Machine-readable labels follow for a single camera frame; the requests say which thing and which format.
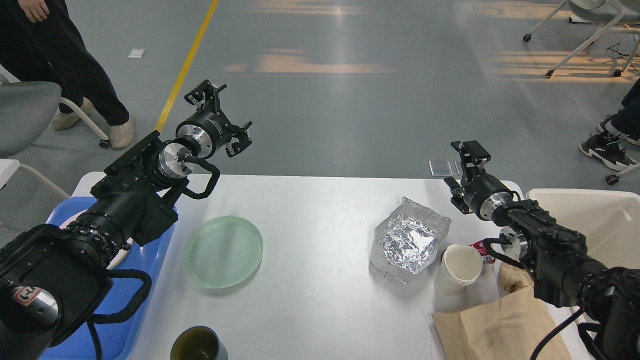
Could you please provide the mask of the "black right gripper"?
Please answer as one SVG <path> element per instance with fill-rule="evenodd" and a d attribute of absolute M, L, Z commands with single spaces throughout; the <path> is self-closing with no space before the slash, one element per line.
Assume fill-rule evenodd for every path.
<path fill-rule="evenodd" d="M 450 146 L 460 157 L 462 185 L 454 177 L 443 178 L 448 186 L 450 202 L 462 214 L 475 214 L 483 221 L 491 221 L 494 212 L 513 200 L 512 191 L 497 177 L 485 171 L 492 159 L 477 140 L 451 141 Z"/>

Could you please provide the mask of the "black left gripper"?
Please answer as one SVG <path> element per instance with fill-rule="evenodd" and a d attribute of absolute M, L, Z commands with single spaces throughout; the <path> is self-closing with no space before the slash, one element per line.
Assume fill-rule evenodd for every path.
<path fill-rule="evenodd" d="M 185 146 L 194 157 L 208 159 L 225 146 L 227 156 L 232 158 L 253 144 L 249 133 L 253 121 L 242 126 L 233 125 L 221 113 L 220 93 L 226 88 L 226 83 L 218 86 L 205 79 L 183 96 L 200 111 L 179 124 L 175 142 Z"/>

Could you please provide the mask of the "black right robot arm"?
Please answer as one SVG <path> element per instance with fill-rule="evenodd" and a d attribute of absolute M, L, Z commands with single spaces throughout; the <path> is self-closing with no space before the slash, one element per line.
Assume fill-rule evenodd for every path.
<path fill-rule="evenodd" d="M 536 200 L 521 196 L 487 173 L 490 154 L 475 140 L 453 141 L 461 160 L 461 180 L 446 177 L 451 203 L 462 214 L 474 214 L 502 228 L 482 243 L 491 256 L 526 271 L 534 297 L 558 308 L 578 310 L 535 347 L 535 360 L 548 342 L 570 322 L 586 314 L 578 334 L 596 360 L 637 360 L 640 332 L 638 269 L 608 268 L 587 254 L 586 237 L 558 224 Z"/>

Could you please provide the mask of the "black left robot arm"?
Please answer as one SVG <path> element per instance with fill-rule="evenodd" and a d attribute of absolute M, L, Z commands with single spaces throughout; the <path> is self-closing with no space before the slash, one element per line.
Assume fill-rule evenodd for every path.
<path fill-rule="evenodd" d="M 226 84 L 209 80 L 185 95 L 196 107 L 174 139 L 151 132 L 110 166 L 91 188 L 95 203 L 66 227 L 41 224 L 1 249 L 1 358 L 36 360 L 82 325 L 96 358 L 95 326 L 125 322 L 150 294 L 151 276 L 139 269 L 109 269 L 128 240 L 144 246 L 176 221 L 180 196 L 205 199 L 220 170 L 208 162 L 221 147 L 229 157 L 252 144 L 251 122 L 231 123 L 221 109 Z"/>

